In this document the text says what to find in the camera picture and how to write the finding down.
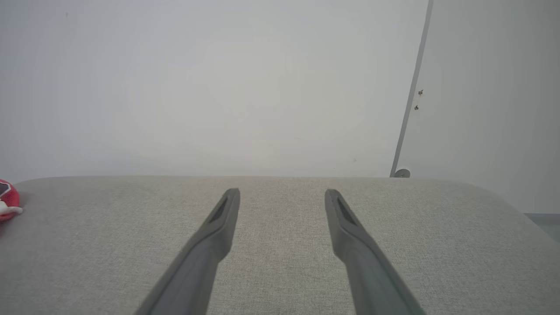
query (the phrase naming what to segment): red plush toy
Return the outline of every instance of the red plush toy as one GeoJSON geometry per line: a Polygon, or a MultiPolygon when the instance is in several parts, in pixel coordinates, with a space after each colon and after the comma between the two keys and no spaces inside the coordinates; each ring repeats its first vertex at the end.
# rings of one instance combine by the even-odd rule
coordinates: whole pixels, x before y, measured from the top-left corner
{"type": "Polygon", "coordinates": [[[5,180],[0,179],[0,222],[23,212],[20,208],[20,194],[5,180]]]}

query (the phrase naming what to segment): light gray upholstery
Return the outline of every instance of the light gray upholstery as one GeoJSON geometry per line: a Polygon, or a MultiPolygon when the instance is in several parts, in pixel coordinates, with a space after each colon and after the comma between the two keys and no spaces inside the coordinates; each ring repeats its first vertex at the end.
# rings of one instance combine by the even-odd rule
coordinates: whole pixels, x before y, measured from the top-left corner
{"type": "Polygon", "coordinates": [[[209,314],[354,312],[324,192],[338,189],[427,314],[557,314],[560,245],[483,189],[435,180],[70,177],[16,185],[0,314],[133,313],[227,188],[241,205],[209,314]]]}

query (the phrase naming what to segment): sofa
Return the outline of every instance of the sofa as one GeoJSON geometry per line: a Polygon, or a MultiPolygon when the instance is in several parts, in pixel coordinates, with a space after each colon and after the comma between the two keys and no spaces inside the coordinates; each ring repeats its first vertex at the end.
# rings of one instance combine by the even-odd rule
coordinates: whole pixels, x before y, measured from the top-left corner
{"type": "Polygon", "coordinates": [[[224,191],[241,202],[208,314],[352,314],[337,189],[426,314],[558,314],[560,245],[484,189],[409,178],[41,178],[0,225],[0,314],[131,314],[224,191]]]}

